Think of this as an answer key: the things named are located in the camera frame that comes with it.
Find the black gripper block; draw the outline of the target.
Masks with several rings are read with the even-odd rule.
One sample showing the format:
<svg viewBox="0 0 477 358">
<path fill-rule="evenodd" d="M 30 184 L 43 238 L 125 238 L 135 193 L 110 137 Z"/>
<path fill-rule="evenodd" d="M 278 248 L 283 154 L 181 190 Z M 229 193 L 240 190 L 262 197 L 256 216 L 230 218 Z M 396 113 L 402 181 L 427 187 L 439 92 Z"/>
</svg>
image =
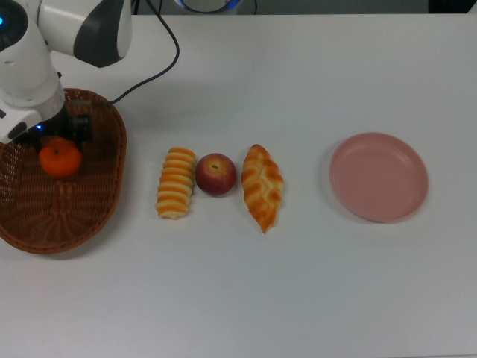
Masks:
<svg viewBox="0 0 477 358">
<path fill-rule="evenodd" d="M 49 137 L 59 137 L 71 141 L 79 151 L 83 144 L 93 138 L 92 115 L 74 112 L 79 105 L 90 105 L 91 101 L 67 100 L 60 112 L 51 119 L 40 122 L 22 134 L 22 144 L 31 145 L 40 151 Z"/>
</svg>

